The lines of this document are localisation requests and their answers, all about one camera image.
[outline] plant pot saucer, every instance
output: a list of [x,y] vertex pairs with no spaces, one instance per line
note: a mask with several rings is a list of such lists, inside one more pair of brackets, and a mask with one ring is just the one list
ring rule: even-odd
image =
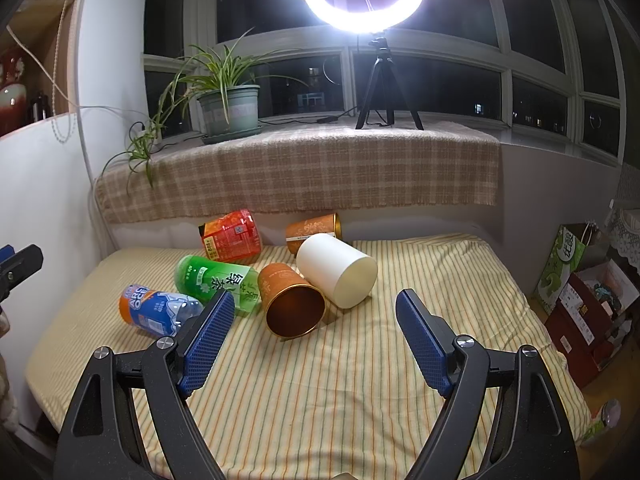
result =
[[262,126],[257,128],[251,128],[250,130],[241,130],[239,132],[233,132],[229,134],[210,135],[202,137],[204,144],[218,144],[219,142],[225,142],[226,140],[244,139],[245,137],[251,137],[257,135],[262,130]]

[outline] yellow striped fabric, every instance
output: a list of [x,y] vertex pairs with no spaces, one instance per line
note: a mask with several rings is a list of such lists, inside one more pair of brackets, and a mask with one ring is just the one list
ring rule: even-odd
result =
[[[544,326],[487,243],[467,235],[356,242],[379,263],[372,295],[357,307],[332,307],[321,327],[282,341],[264,314],[236,319],[205,386],[189,400],[209,449],[229,479],[402,479],[443,404],[426,386],[396,322],[396,295],[414,288],[454,332],[487,348],[541,352],[574,435],[590,421]],[[26,377],[40,406],[60,428],[92,351],[146,348],[152,339],[127,326],[117,299],[131,282],[175,290],[176,262],[189,251],[130,249],[98,266],[76,290],[31,356]],[[252,264],[294,266],[286,248],[267,247]],[[154,471],[170,478],[148,405],[136,411]],[[489,390],[462,476],[480,465],[495,411]]]

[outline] yellow label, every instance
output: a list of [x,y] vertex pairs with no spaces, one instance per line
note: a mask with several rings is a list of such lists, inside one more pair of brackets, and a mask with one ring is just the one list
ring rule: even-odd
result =
[[204,239],[204,248],[207,251],[209,260],[219,259],[220,255],[218,254],[218,249],[216,248],[216,244],[213,241],[213,236]]

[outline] ring light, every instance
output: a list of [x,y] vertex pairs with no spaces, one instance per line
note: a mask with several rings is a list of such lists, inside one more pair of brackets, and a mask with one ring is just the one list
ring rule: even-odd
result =
[[422,0],[398,0],[386,9],[369,12],[336,9],[326,0],[306,0],[306,3],[318,18],[335,28],[363,34],[380,32],[403,22],[420,7]]

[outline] metal screw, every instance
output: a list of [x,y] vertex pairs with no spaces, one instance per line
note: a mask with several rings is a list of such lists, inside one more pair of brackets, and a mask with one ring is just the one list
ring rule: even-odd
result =
[[533,346],[530,346],[530,345],[523,346],[522,353],[526,357],[535,357],[536,355],[538,355],[538,351],[535,348],[533,348]]
[[96,359],[104,359],[107,355],[109,355],[109,348],[106,346],[101,346],[94,351],[94,357]]
[[458,336],[458,339],[456,339],[456,341],[458,342],[458,345],[460,345],[462,348],[471,348],[473,345],[476,344],[474,339],[469,335],[460,335]]
[[163,337],[161,339],[158,339],[158,341],[156,342],[156,346],[161,350],[171,348],[173,345],[174,345],[174,340],[171,339],[170,337]]

